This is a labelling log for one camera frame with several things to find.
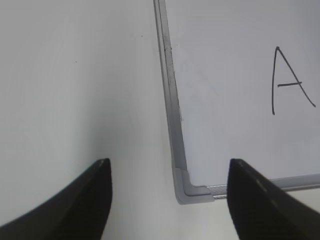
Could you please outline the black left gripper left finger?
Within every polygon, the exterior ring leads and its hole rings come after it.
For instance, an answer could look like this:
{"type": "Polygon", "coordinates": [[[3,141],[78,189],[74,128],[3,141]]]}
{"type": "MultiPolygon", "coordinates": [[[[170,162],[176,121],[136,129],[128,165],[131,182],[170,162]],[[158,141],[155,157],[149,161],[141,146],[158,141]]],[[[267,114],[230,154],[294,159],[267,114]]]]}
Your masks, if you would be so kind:
{"type": "Polygon", "coordinates": [[[100,240],[112,205],[108,158],[26,214],[2,225],[2,240],[100,240]]]}

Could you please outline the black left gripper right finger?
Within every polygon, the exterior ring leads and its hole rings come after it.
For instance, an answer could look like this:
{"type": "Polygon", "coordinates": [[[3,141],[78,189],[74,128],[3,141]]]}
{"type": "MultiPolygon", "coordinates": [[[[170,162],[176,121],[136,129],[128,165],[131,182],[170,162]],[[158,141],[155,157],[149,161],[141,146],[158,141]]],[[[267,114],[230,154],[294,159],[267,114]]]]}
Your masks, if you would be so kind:
{"type": "Polygon", "coordinates": [[[320,214],[242,159],[231,159],[227,206],[241,240],[318,240],[320,214]]]}

